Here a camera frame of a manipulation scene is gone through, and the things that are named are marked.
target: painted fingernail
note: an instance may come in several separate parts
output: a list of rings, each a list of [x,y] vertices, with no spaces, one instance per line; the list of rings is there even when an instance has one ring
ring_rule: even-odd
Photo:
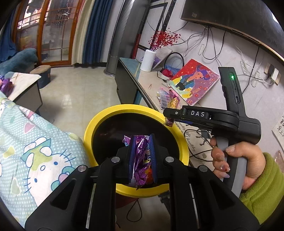
[[[233,152],[234,150],[235,150],[235,146],[232,145],[232,146],[226,148],[226,153],[229,154],[229,153]]]
[[[230,176],[225,172],[220,172],[220,176],[224,178],[229,178]]]
[[[219,161],[224,161],[224,160],[225,160],[224,155],[222,155],[221,153],[216,154],[216,158],[217,158]]]
[[[231,170],[230,167],[225,164],[222,164],[220,168],[222,171],[225,171],[225,172],[229,172]]]

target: white vase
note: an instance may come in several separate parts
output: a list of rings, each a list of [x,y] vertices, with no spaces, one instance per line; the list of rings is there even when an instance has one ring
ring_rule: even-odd
[[[156,54],[157,53],[155,51],[151,51],[151,50],[145,51],[145,55],[143,57],[143,61],[140,67],[142,71],[151,72],[153,63],[156,58]]]

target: hand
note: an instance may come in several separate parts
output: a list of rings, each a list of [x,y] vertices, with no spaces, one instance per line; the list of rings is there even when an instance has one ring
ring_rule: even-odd
[[[210,144],[213,146],[211,156],[213,158],[214,174],[218,178],[228,178],[227,172],[230,171],[228,163],[225,161],[225,155],[221,149],[216,146],[216,138],[213,137],[210,140]],[[247,190],[254,184],[258,177],[262,174],[266,160],[265,157],[257,145],[253,145],[248,142],[240,142],[235,145],[226,148],[228,155],[233,157],[245,157],[247,162],[247,173],[245,176],[243,190]]]

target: purple foil wrapper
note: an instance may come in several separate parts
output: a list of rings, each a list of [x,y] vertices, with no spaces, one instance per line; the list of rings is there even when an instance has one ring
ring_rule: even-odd
[[[125,146],[129,146],[130,138],[124,136],[123,142]],[[150,150],[149,150],[149,136],[137,135],[135,136],[136,150],[134,160],[133,175],[138,188],[145,185],[147,180],[146,171],[151,166]]]
[[[124,136],[122,142],[125,144],[125,146],[129,146],[131,138]]]

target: wall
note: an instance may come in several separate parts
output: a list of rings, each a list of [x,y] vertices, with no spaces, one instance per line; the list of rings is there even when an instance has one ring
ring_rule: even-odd
[[[107,22],[107,28],[104,37],[104,45],[101,55],[101,62],[106,63],[108,58],[108,53],[110,49],[112,35],[115,29],[116,22],[118,20],[119,12],[122,7],[124,0],[113,0],[113,4],[110,10],[110,15]]]
[[[157,4],[168,3],[164,13],[165,19],[172,1],[175,0],[152,0],[152,8],[149,10],[149,15],[147,19],[153,29],[156,29],[157,23],[159,22],[162,13],[162,7],[154,8],[154,6]],[[168,21],[167,30],[176,31],[185,25],[186,21],[180,19],[183,11],[184,2],[185,0],[176,0],[173,12]],[[145,27],[143,29],[140,41],[140,45],[145,46],[147,48],[149,48],[150,46],[147,41],[154,34],[154,31],[150,28],[149,24],[147,22],[145,23]],[[188,22],[183,29],[178,31],[178,33],[181,34],[181,37],[186,40],[190,35],[194,33],[201,33],[203,30],[204,26]],[[216,52],[219,53],[222,45],[224,31],[212,28],[212,32]],[[198,38],[191,39],[189,42],[189,46],[193,45],[197,41],[197,39]],[[202,42],[198,46],[194,47],[184,57],[185,63],[187,63],[190,59],[195,59],[196,61],[212,69],[215,73],[219,73],[219,63],[216,61],[216,59],[210,61],[206,60],[202,55],[198,55],[202,44],[206,44],[206,39],[207,33],[203,38]],[[222,66],[234,67],[237,74],[242,74],[240,66],[240,60],[242,58],[236,46],[243,52],[244,58],[250,66],[253,66],[255,55],[257,52],[257,46],[245,39],[226,32],[224,46],[221,51],[221,54],[218,56],[218,59],[221,62]],[[187,49],[187,44],[184,43],[170,48],[176,52],[180,52],[181,54],[183,54],[184,51]],[[143,55],[144,51],[139,49],[136,57],[137,60],[140,60]],[[211,32],[209,32],[208,45],[204,52],[204,55],[207,58],[213,58],[215,56]],[[258,71],[260,72],[260,77],[263,79],[266,78],[266,75],[264,74],[264,69],[267,63],[273,64],[279,70],[279,72],[284,75],[283,65],[280,64],[270,54],[260,48],[255,68],[258,69]],[[178,59],[178,56],[171,57],[168,60],[167,64],[172,65],[173,67],[181,67],[181,60]],[[248,77],[239,76],[238,78],[241,85],[241,89],[243,90],[248,83]],[[247,116],[257,118],[261,122],[262,137],[259,142],[259,146],[261,147],[262,151],[269,152],[271,155],[274,156],[278,150],[281,150],[280,145],[272,134],[272,128],[275,126],[276,122],[284,112],[284,77],[282,77],[278,86],[276,86],[275,84],[270,86],[262,82],[258,82],[256,87],[252,87],[251,85],[249,85],[243,94],[243,99],[246,107]],[[201,100],[199,100],[198,103],[200,106],[203,107],[226,109],[225,99],[223,97],[220,82],[216,83],[211,88],[211,90]]]

